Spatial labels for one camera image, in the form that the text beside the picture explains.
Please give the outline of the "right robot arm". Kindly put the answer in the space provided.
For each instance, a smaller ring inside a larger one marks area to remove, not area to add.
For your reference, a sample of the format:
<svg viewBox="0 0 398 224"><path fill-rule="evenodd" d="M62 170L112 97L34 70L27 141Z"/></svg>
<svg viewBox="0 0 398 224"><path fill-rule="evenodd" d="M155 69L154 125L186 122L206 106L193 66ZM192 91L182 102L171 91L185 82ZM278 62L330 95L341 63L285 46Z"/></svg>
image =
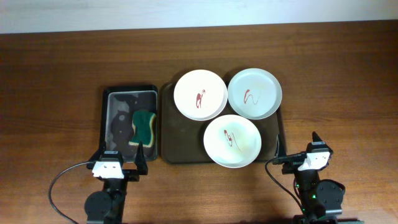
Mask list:
<svg viewBox="0 0 398 224"><path fill-rule="evenodd" d="M282 165L282 173L294 175L294 190L300 200L301 215L293 217L293 223L337 223L342 214L341 204L345 186L330 179L321 180L319 172L328 166L333 150L312 133L312 142L305 151L288 155L277 137L274 165Z"/></svg>

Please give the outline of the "pale blue plate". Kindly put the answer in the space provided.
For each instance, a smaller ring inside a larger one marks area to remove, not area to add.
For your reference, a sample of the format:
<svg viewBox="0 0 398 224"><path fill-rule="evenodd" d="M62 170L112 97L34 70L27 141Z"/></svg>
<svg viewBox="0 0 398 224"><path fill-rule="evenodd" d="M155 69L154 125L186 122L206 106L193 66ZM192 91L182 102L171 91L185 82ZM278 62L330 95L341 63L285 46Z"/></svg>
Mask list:
<svg viewBox="0 0 398 224"><path fill-rule="evenodd" d="M229 82L228 102L238 115L247 119L268 118L282 103L282 87L270 72L248 68Z"/></svg>

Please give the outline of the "white plate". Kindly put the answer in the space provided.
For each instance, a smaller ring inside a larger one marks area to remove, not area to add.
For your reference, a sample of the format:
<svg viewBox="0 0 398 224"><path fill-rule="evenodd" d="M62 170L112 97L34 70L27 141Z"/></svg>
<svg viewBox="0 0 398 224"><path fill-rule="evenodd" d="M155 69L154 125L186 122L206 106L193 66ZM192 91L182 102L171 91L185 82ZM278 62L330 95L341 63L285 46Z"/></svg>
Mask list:
<svg viewBox="0 0 398 224"><path fill-rule="evenodd" d="M227 114L214 119L206 127L203 145L215 163L237 169L254 162L261 151L262 139L250 120Z"/></svg>
<svg viewBox="0 0 398 224"><path fill-rule="evenodd" d="M219 75L209 70L192 70L184 74L174 88L174 103L185 117L206 121L225 108L228 92Z"/></svg>

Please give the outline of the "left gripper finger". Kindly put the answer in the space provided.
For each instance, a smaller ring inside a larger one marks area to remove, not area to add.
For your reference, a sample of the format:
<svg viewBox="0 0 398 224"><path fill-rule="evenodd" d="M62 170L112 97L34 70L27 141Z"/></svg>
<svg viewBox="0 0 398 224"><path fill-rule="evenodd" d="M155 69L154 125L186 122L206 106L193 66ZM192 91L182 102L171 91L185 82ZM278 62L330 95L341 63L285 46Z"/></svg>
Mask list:
<svg viewBox="0 0 398 224"><path fill-rule="evenodd" d="M134 160L139 174L148 174L148 166L144 155L144 147L142 141L139 142L137 153Z"/></svg>
<svg viewBox="0 0 398 224"><path fill-rule="evenodd" d="M102 143L99 144L98 150L90 157L90 162L96 162L100 160L104 151L106 151L106 141L103 141Z"/></svg>

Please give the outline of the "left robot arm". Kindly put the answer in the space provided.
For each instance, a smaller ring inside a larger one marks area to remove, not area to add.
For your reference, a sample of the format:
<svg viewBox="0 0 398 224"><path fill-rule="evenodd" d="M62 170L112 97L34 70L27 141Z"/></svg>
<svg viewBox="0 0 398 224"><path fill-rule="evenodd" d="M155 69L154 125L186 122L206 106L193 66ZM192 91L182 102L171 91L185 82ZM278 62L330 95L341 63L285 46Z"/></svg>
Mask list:
<svg viewBox="0 0 398 224"><path fill-rule="evenodd" d="M88 223L122 223L127 185L138 182L148 174L148 166L139 143L134 163L135 169L123 169L124 159L119 151L108 151L103 144L89 159L88 168L93 176L103 182L103 189L92 193L85 201Z"/></svg>

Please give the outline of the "green yellow scrub sponge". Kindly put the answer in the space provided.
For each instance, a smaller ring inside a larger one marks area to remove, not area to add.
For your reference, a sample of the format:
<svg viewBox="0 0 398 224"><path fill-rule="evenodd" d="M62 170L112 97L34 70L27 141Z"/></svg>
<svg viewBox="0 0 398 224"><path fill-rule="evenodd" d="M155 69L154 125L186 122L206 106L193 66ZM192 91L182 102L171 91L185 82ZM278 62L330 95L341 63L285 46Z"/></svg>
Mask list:
<svg viewBox="0 0 398 224"><path fill-rule="evenodd" d="M150 148L154 145L154 122L156 114L147 110L135 111L132 116L132 128L134 135L129 141L129 145L138 146L142 143L143 147Z"/></svg>

